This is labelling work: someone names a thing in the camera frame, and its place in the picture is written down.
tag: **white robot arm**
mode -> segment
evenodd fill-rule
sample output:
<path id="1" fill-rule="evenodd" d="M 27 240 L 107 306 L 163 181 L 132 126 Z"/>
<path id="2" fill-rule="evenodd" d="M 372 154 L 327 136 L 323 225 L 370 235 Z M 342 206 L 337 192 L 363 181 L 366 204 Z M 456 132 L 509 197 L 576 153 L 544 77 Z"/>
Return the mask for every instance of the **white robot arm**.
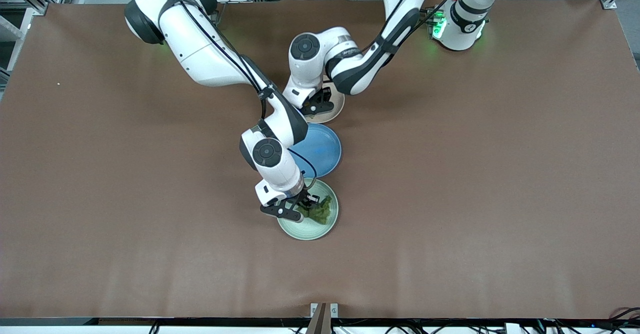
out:
<path id="1" fill-rule="evenodd" d="M 255 186 L 263 213 L 301 222 L 295 204 L 312 205 L 304 178 L 288 148 L 307 135 L 307 122 L 246 56 L 239 55 L 208 18 L 216 0 L 132 0 L 126 22 L 147 43 L 166 42 L 190 77 L 205 86 L 251 84 L 273 114 L 240 139 L 240 152 L 262 175 Z"/>
<path id="2" fill-rule="evenodd" d="M 341 93 L 361 93 L 413 32 L 424 1 L 384 0 L 386 22 L 364 54 L 343 27 L 299 34 L 289 48 L 291 75 L 283 91 L 286 99 L 303 113 L 314 114 L 308 106 L 314 104 L 310 99 L 322 92 L 323 70 Z M 493 3 L 494 0 L 448 0 L 440 16 L 444 25 L 437 26 L 434 38 L 453 50 L 469 48 L 480 37 Z"/>

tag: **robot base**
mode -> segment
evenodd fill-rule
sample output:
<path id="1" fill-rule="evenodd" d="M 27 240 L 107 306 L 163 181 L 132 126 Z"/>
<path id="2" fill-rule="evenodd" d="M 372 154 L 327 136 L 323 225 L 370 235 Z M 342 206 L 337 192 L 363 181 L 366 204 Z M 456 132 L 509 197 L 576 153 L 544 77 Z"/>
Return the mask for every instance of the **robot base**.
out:
<path id="1" fill-rule="evenodd" d="M 304 184 L 309 186 L 313 179 L 305 178 Z M 326 224 L 320 224 L 311 218 L 304 218 L 302 222 L 295 223 L 286 219 L 278 219 L 278 224 L 282 227 L 285 233 L 289 234 L 292 238 L 299 239 L 301 241 L 312 241 L 314 239 L 321 238 L 329 233 L 329 231 L 336 225 L 338 220 L 338 197 L 336 193 L 331 189 L 327 183 L 315 180 L 315 184 L 308 189 L 309 194 L 317 195 L 320 197 L 320 203 L 327 200 L 327 208 L 329 210 L 329 216 Z"/>
<path id="2" fill-rule="evenodd" d="M 451 6 L 455 3 L 453 0 L 448 0 L 446 4 L 443 6 L 442 13 L 443 15 L 436 14 L 434 20 L 437 22 L 430 29 L 431 37 L 443 45 L 445 48 L 450 50 L 466 50 L 471 48 L 471 46 L 482 36 L 482 29 L 485 25 L 483 21 L 481 25 L 475 27 L 470 33 L 464 33 L 453 22 L 451 18 L 448 18 L 446 13 L 449 13 L 451 10 Z"/>

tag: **blue plate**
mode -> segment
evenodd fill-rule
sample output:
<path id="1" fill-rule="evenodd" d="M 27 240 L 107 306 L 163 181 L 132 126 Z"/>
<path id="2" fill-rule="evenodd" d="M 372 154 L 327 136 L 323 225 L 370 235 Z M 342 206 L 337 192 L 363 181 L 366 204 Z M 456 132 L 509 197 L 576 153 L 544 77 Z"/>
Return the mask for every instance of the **blue plate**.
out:
<path id="1" fill-rule="evenodd" d="M 311 162 L 318 177 L 331 173 L 340 162 L 340 157 L 343 154 L 343 146 L 340 145 L 336 132 L 326 125 L 315 123 L 309 124 L 304 141 L 291 146 L 291 149 Z M 300 170 L 304 170 L 304 177 L 312 178 L 314 176 L 313 169 L 300 157 L 292 155 Z"/>

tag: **wire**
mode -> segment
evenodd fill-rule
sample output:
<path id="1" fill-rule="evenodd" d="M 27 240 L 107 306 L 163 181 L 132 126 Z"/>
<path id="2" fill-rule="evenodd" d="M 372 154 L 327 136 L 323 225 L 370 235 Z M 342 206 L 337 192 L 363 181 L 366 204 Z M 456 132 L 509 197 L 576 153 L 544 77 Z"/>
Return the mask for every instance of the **wire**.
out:
<path id="1" fill-rule="evenodd" d="M 395 7 L 393 7 L 393 11 L 391 11 L 391 14 L 386 18 L 386 20 L 384 20 L 384 24 L 382 25 L 382 29 L 380 29 L 380 33 L 384 32 L 386 26 L 389 24 L 389 20 L 391 19 L 391 17 L 393 17 L 394 13 L 398 10 L 398 8 L 400 8 L 400 4 L 402 4 L 402 1 L 404 0 L 399 0 L 398 3 L 395 4 Z M 369 48 L 371 48 L 371 46 L 375 42 L 376 42 L 376 39 L 374 38 L 374 40 L 371 41 L 371 43 L 369 43 L 368 45 L 366 45 L 366 47 L 361 49 L 361 51 L 364 52 L 365 50 L 368 50 Z"/>
<path id="2" fill-rule="evenodd" d="M 191 20 L 198 26 L 198 28 L 200 29 L 200 31 L 205 34 L 205 36 L 210 40 L 210 42 L 220 51 L 222 52 L 222 54 L 224 54 L 224 56 L 231 62 L 233 63 L 238 70 L 249 80 L 250 84 L 253 86 L 253 88 L 256 91 L 260 91 L 261 89 L 258 87 L 258 81 L 256 81 L 256 78 L 254 77 L 254 75 L 251 73 L 251 70 L 249 70 L 249 67 L 247 66 L 247 63 L 245 63 L 245 61 L 240 58 L 240 55 L 238 54 L 237 50 L 233 47 L 233 45 L 230 45 L 229 40 L 227 40 L 227 38 L 224 36 L 224 34 L 220 33 L 220 36 L 222 38 L 222 40 L 224 40 L 227 44 L 227 46 L 229 47 L 229 49 L 233 50 L 233 52 L 235 52 L 235 54 L 238 56 L 238 59 L 240 59 L 240 61 L 243 63 L 244 65 L 244 69 L 242 69 L 242 67 L 240 67 L 240 65 L 233 59 L 231 58 L 231 56 L 225 52 L 222 47 L 220 47 L 220 45 L 218 43 L 216 43 L 215 40 L 213 40 L 213 38 L 211 38 L 210 34 L 202 27 L 202 25 L 198 22 L 198 20 L 196 20 L 196 18 L 194 18 L 194 15 L 189 11 L 189 9 L 187 8 L 185 2 L 183 2 L 182 0 L 180 0 L 180 4 L 182 4 L 182 7 L 184 9 L 184 11 L 189 15 L 189 17 L 191 18 Z M 208 18 L 208 16 L 206 15 L 206 13 L 204 13 L 202 11 L 202 8 L 198 7 L 199 12 L 205 17 Z"/>
<path id="3" fill-rule="evenodd" d="M 447 325 L 443 325 L 442 327 L 439 327 L 438 329 L 434 330 L 431 334 L 436 334 L 439 331 L 443 330 L 444 328 L 450 326 L 451 324 L 447 324 Z"/>
<path id="4" fill-rule="evenodd" d="M 316 183 L 316 179 L 318 179 L 318 172 L 316 172 L 316 168 L 311 164 L 310 161 L 307 161 L 306 158 L 300 156 L 297 152 L 295 152 L 295 150 L 292 150 L 291 148 L 289 148 L 288 151 L 293 153 L 293 154 L 295 154 L 296 156 L 298 156 L 300 159 L 302 159 L 302 161 L 306 162 L 311 167 L 311 170 L 313 170 L 313 180 L 311 181 L 311 184 L 309 184 L 309 186 L 307 188 L 307 189 L 310 189 Z"/>
<path id="5" fill-rule="evenodd" d="M 620 318 L 626 316 L 627 314 L 630 314 L 630 313 L 633 313 L 633 312 L 637 312 L 637 311 L 640 311 L 640 307 L 629 308 L 626 311 L 618 314 L 617 316 L 609 318 L 608 320 L 610 320 L 610 321 L 619 320 Z"/>
<path id="6" fill-rule="evenodd" d="M 155 320 L 153 322 L 153 325 L 151 325 L 149 334 L 158 334 L 159 331 L 160 331 L 160 320 Z"/>
<path id="7" fill-rule="evenodd" d="M 397 325 L 394 325 L 393 327 L 390 327 L 389 329 L 387 329 L 386 332 L 384 332 L 384 334 L 389 334 L 389 332 L 391 332 L 393 329 L 396 329 L 396 328 L 402 330 L 404 334 L 409 334 L 409 332 L 404 330 L 404 328 L 398 327 Z"/>
<path id="8" fill-rule="evenodd" d="M 484 330 L 486 330 L 487 332 L 490 332 L 490 333 L 505 334 L 505 330 L 504 329 L 495 330 L 495 329 L 489 329 L 487 327 L 478 327 L 478 328 L 484 329 Z"/>

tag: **plate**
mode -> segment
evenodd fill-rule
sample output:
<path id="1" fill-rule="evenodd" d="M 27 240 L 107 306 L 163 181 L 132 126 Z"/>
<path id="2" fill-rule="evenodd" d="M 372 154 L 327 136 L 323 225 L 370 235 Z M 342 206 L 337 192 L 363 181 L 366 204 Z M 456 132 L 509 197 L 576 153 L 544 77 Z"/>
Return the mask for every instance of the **plate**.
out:
<path id="1" fill-rule="evenodd" d="M 323 83 L 322 87 L 323 88 L 329 87 L 331 89 L 331 99 L 329 100 L 329 102 L 334 104 L 333 110 L 329 112 L 320 113 L 317 115 L 304 116 L 304 119 L 306 119 L 306 121 L 309 123 L 318 123 L 318 124 L 327 123 L 330 120 L 336 118 L 340 114 L 340 112 L 343 110 L 343 107 L 345 106 L 344 105 L 345 95 L 343 95 L 336 89 L 336 85 L 334 84 L 334 82 Z"/>
<path id="2" fill-rule="evenodd" d="M 304 179 L 304 183 L 307 186 L 311 184 L 311 181 L 313 181 L 311 178 Z M 278 224 L 282 230 L 291 237 L 301 241 L 312 241 L 314 239 L 321 238 L 325 234 L 329 233 L 331 228 L 336 224 L 336 220 L 338 220 L 338 197 L 336 197 L 336 193 L 334 193 L 330 186 L 323 181 L 316 180 L 313 187 L 309 189 L 309 193 L 320 197 L 321 202 L 326 197 L 331 197 L 333 199 L 329 207 L 331 209 L 331 214 L 329 215 L 329 221 L 326 225 L 322 225 L 311 218 L 304 218 L 300 223 L 278 218 Z"/>
<path id="3" fill-rule="evenodd" d="M 343 154 L 343 146 L 336 132 L 323 124 L 310 123 L 306 138 L 300 143 L 291 146 L 291 149 L 309 161 L 318 177 L 324 177 L 331 173 Z M 304 177 L 313 178 L 314 171 L 302 158 L 295 154 L 293 159 L 300 170 L 304 170 Z"/>

